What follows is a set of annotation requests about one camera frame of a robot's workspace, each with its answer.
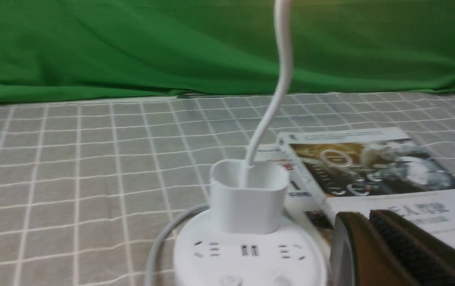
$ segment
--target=round power strip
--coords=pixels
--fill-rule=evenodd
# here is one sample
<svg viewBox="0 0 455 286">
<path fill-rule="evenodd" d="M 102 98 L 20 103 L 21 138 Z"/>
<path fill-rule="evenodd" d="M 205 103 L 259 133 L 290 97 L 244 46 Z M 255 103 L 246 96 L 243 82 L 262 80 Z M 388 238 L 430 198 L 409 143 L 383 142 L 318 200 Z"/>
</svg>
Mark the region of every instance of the round power strip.
<svg viewBox="0 0 455 286">
<path fill-rule="evenodd" d="M 189 221 L 175 242 L 177 286 L 325 286 L 327 263 L 319 246 L 281 218 L 267 235 L 218 232 L 210 211 Z"/>
</svg>

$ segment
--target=magazine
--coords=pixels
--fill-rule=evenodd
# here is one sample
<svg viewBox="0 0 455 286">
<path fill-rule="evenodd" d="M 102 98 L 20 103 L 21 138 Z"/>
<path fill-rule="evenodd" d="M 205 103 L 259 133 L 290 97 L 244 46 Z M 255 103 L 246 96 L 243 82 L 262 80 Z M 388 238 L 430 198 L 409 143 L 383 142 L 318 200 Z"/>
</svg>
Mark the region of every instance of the magazine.
<svg viewBox="0 0 455 286">
<path fill-rule="evenodd" d="M 332 224 L 388 209 L 455 248 L 455 177 L 399 128 L 284 132 L 278 145 Z"/>
<path fill-rule="evenodd" d="M 296 181 L 293 165 L 276 144 L 261 144 L 255 156 L 256 161 L 273 161 L 289 171 L 291 184 L 286 192 L 284 212 L 287 217 L 301 226 L 318 243 L 324 258 L 330 257 L 330 244 L 333 239 L 333 226 L 321 211 L 318 203 L 308 191 L 304 191 Z"/>
</svg>

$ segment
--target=gray cable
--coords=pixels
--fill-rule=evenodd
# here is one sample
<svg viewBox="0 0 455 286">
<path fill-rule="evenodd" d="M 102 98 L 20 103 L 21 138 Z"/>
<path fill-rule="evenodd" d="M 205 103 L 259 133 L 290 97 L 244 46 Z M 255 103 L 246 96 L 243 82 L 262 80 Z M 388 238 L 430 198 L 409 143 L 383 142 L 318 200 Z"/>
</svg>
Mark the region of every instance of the gray cable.
<svg viewBox="0 0 455 286">
<path fill-rule="evenodd" d="M 172 219 L 170 223 L 165 226 L 165 228 L 160 232 L 155 241 L 153 242 L 150 253 L 148 254 L 148 259 L 146 260 L 146 276 L 145 276 L 145 286 L 153 286 L 153 272 L 155 271 L 155 261 L 157 259 L 157 252 L 159 251 L 160 245 L 166 238 L 169 232 L 175 228 L 178 223 L 182 222 L 189 215 L 210 208 L 207 203 L 201 203 L 200 205 L 193 206 L 189 209 L 184 210 L 177 217 Z"/>
</svg>

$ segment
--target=power button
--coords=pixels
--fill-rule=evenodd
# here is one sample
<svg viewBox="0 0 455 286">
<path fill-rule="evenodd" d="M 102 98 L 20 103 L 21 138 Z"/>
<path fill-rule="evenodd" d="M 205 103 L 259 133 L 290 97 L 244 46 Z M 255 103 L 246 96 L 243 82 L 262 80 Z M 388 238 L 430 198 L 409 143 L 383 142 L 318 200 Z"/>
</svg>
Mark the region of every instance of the power button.
<svg viewBox="0 0 455 286">
<path fill-rule="evenodd" d="M 226 275 L 220 279 L 222 286 L 242 286 L 242 278 L 235 275 Z"/>
<path fill-rule="evenodd" d="M 273 286 L 291 286 L 291 280 L 281 275 L 273 279 Z"/>
</svg>

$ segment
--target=green screen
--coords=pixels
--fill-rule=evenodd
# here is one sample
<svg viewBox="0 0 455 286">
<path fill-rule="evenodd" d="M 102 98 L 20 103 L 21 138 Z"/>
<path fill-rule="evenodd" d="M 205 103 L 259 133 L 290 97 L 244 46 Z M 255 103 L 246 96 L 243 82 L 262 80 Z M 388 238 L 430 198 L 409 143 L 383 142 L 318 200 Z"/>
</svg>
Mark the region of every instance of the green screen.
<svg viewBox="0 0 455 286">
<path fill-rule="evenodd" d="M 455 1 L 292 0 L 290 92 L 455 92 Z M 272 93 L 271 0 L 2 0 L 0 103 Z"/>
</svg>

